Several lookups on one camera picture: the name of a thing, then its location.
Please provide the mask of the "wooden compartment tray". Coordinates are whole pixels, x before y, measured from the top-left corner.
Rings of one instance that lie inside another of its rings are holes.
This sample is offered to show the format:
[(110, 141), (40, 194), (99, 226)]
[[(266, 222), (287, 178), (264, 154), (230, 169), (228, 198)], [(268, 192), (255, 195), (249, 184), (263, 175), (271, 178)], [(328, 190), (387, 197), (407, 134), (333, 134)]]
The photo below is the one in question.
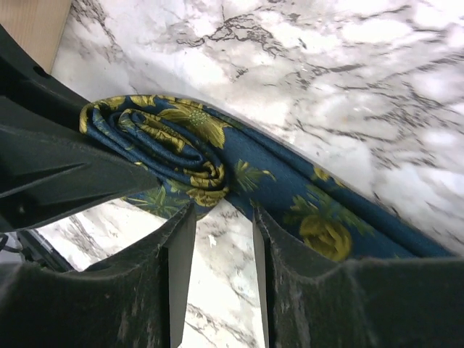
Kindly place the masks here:
[(71, 0), (1, 0), (1, 25), (50, 73)]

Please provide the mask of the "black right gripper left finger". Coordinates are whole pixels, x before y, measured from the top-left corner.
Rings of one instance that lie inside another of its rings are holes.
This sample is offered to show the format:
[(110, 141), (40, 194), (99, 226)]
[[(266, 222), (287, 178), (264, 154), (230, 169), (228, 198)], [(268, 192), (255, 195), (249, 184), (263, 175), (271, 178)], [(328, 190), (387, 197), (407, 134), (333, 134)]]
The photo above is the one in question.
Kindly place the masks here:
[(83, 271), (1, 266), (3, 347), (177, 347), (196, 232), (187, 204), (160, 228)]

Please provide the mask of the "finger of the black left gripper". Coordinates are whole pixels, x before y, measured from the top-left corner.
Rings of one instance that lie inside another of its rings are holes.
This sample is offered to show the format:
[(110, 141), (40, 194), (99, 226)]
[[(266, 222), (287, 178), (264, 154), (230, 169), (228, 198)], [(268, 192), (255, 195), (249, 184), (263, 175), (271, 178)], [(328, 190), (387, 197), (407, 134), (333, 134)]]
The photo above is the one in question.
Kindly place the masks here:
[(3, 232), (42, 227), (156, 185), (145, 169), (77, 133), (1, 127)]
[(36, 63), (1, 29), (1, 94), (47, 120), (77, 131), (84, 99)]

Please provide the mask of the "blue yellow floral tie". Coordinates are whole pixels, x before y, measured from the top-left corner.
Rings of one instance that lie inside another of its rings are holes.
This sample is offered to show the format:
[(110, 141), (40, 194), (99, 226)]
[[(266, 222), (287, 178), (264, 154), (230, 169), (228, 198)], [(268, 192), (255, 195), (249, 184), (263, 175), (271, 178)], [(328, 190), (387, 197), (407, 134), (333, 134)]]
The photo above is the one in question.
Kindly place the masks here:
[(79, 126), (156, 178), (155, 188), (125, 200), (161, 218), (189, 202), (203, 218), (227, 200), (247, 218), (263, 208), (333, 261), (450, 255), (277, 141), (190, 99), (102, 99), (82, 109)]

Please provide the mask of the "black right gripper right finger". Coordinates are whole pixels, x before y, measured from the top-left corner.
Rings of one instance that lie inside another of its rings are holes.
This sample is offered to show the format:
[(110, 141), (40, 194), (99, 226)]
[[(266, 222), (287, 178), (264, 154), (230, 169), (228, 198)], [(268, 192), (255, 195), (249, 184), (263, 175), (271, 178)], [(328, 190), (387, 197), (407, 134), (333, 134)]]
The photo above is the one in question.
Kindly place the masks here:
[(253, 242), (267, 347), (461, 347), (463, 261), (333, 262), (263, 209)]

